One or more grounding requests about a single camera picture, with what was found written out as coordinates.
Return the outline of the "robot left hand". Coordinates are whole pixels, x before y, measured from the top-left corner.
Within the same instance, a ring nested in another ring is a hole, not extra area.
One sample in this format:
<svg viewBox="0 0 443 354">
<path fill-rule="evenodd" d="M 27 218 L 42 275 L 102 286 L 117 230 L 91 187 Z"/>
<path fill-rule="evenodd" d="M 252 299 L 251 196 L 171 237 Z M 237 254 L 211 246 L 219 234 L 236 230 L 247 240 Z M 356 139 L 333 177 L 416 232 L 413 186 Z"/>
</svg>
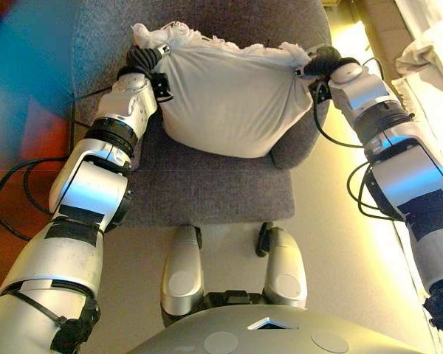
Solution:
<svg viewBox="0 0 443 354">
<path fill-rule="evenodd" d="M 131 68 L 142 72 L 147 78 L 151 78 L 152 71 L 161 59 L 169 54 L 171 48 L 167 44 L 162 44 L 155 49 L 140 48 L 132 45 L 126 53 L 126 64 Z"/>
</svg>

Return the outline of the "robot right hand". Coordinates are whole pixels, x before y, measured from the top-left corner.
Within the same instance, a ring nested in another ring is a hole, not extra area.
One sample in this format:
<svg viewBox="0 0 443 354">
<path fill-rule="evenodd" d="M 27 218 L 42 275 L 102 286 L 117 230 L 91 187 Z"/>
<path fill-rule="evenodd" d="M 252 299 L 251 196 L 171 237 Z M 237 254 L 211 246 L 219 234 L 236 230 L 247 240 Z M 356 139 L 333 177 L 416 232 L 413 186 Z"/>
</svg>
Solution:
<svg viewBox="0 0 443 354">
<path fill-rule="evenodd" d="M 297 76 L 328 76 L 337 68 L 342 56 L 333 46 L 319 46 L 309 52 L 309 59 L 305 66 L 295 70 Z"/>
</svg>

